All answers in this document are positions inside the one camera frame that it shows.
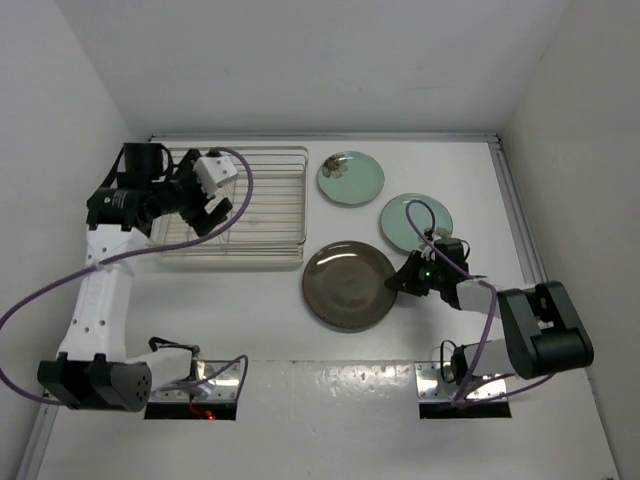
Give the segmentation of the green flower plate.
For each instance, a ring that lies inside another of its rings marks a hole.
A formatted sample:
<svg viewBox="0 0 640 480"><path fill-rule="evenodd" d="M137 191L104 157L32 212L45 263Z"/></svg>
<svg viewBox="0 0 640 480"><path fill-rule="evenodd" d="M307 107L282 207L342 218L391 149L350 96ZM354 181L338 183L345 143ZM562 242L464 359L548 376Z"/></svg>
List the green flower plate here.
<svg viewBox="0 0 640 480"><path fill-rule="evenodd" d="M380 214L382 233L393 246L406 253L425 248L406 216L406 205L411 200L421 200L428 204L435 214L435 227L441 226L453 233L453 219L442 203L428 195L404 193L391 199Z"/></svg>
<svg viewBox="0 0 640 480"><path fill-rule="evenodd" d="M371 202L381 193L385 174L372 156L343 151L324 160L317 173L317 183L330 201L358 206Z"/></svg>

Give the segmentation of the brown ceramic plate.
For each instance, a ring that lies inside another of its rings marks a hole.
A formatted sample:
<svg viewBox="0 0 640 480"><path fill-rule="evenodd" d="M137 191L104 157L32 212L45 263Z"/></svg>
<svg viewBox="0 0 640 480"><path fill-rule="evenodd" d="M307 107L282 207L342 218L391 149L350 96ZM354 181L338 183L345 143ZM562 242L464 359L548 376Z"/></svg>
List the brown ceramic plate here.
<svg viewBox="0 0 640 480"><path fill-rule="evenodd" d="M338 241L318 250L301 279L310 311L325 326L345 333L368 330L393 308L397 292L385 286L395 273L385 254L359 241Z"/></svg>

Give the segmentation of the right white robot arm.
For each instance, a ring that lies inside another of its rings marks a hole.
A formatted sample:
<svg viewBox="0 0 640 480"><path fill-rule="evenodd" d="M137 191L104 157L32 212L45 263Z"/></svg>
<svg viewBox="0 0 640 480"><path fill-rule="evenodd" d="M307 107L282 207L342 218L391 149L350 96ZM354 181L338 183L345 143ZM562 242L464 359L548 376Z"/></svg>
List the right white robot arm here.
<svg viewBox="0 0 640 480"><path fill-rule="evenodd" d="M490 340L487 325L479 342L454 348L450 368L458 387L483 375L530 380L586 368L594 361L591 339L562 283L495 287L469 273L461 239L438 239L428 253L412 251L385 286L418 297L435 291L453 309L500 320L501 338Z"/></svg>

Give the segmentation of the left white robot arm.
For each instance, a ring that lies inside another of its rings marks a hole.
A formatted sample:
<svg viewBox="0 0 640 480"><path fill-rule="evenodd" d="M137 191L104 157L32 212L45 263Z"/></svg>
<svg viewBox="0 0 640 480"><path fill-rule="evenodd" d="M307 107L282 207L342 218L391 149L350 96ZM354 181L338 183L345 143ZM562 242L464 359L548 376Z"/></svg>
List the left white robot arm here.
<svg viewBox="0 0 640 480"><path fill-rule="evenodd" d="M137 269L156 219L178 214L202 239L227 220L232 202L216 192L237 179L231 156L190 149L179 162L160 143L126 143L87 201L86 265L67 333L54 360L43 361L39 383L75 410L139 412L151 395L196 378L195 345L151 340L131 358L125 333Z"/></svg>

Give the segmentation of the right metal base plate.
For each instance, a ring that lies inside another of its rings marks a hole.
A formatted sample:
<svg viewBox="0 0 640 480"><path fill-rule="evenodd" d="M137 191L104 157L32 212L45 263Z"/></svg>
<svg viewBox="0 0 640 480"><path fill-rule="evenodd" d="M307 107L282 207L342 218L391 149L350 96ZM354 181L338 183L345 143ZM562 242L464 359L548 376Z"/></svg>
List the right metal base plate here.
<svg viewBox="0 0 640 480"><path fill-rule="evenodd" d="M420 404L448 404L457 393L458 387L455 383L443 380L438 362L416 362L414 371ZM483 376L468 388L461 402L494 400L506 393L507 384L504 379L499 379L497 375Z"/></svg>

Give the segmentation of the metal base plate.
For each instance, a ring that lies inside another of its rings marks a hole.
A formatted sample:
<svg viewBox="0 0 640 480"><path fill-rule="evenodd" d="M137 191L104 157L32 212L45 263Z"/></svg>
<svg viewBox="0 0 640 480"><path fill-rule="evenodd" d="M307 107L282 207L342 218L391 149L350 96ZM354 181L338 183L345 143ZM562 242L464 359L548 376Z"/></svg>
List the metal base plate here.
<svg viewBox="0 0 640 480"><path fill-rule="evenodd" d="M234 363L211 360L196 362L195 378L187 383L195 386L178 388L176 384L156 390L150 397L154 403L227 404L238 400L244 385L244 360Z"/></svg>
<svg viewBox="0 0 640 480"><path fill-rule="evenodd" d="M458 387L455 383L443 380L438 362L416 362L414 371L420 404L448 404L457 393ZM499 379L497 375L483 376L468 388L461 402L494 400L506 393L507 384L504 379Z"/></svg>

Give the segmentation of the aluminium frame rail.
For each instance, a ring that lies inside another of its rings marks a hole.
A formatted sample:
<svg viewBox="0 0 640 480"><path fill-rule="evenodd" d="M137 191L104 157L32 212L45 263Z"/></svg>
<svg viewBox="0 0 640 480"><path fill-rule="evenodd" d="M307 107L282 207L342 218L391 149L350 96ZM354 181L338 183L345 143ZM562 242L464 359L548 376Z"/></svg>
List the aluminium frame rail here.
<svg viewBox="0 0 640 480"><path fill-rule="evenodd" d="M564 287L545 276L502 141L492 139L488 151L493 177L487 216L499 238L490 248L490 272L511 282L497 288L504 342L513 368L529 378L559 369L582 342Z"/></svg>

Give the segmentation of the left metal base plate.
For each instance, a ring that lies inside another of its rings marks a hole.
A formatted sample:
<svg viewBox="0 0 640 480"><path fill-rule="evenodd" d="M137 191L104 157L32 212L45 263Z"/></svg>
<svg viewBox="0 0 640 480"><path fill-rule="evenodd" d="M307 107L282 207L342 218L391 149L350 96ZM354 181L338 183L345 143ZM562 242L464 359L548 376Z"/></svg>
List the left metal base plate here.
<svg viewBox="0 0 640 480"><path fill-rule="evenodd" d="M244 360L234 363L211 360L196 362L195 378L187 383L195 386L178 388L176 384L156 390L150 397L154 403L227 404L238 400L244 385Z"/></svg>

